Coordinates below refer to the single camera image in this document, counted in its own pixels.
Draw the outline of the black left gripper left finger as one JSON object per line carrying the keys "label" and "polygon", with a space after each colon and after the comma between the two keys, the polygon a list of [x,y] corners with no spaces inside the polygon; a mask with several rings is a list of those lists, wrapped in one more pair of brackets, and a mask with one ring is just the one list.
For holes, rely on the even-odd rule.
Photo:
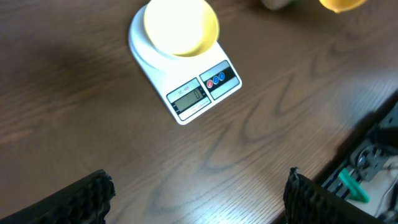
{"label": "black left gripper left finger", "polygon": [[101,169],[2,218],[1,224],[105,224],[114,196],[113,180]]}

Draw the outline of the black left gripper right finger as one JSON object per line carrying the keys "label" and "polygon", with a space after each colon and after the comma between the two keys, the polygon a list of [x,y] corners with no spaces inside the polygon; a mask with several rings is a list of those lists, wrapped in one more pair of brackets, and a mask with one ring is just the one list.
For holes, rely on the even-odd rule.
{"label": "black left gripper right finger", "polygon": [[283,201],[288,224],[384,224],[299,174],[296,167],[289,171]]}

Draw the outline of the yellow plastic measuring scoop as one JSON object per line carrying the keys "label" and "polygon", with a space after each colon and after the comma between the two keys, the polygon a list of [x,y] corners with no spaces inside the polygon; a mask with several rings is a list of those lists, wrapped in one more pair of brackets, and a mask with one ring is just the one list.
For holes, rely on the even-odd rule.
{"label": "yellow plastic measuring scoop", "polygon": [[367,0],[319,0],[320,4],[335,13],[350,11],[362,6]]}

